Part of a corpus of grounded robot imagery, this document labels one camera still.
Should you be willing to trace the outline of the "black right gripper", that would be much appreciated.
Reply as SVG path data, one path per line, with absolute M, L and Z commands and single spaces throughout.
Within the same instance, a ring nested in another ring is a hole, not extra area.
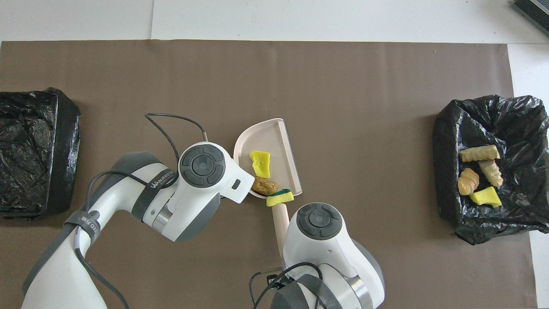
M 284 287 L 283 279 L 276 280 L 282 270 L 282 268 L 271 268 L 265 270 L 266 285 L 272 285 L 272 287 Z

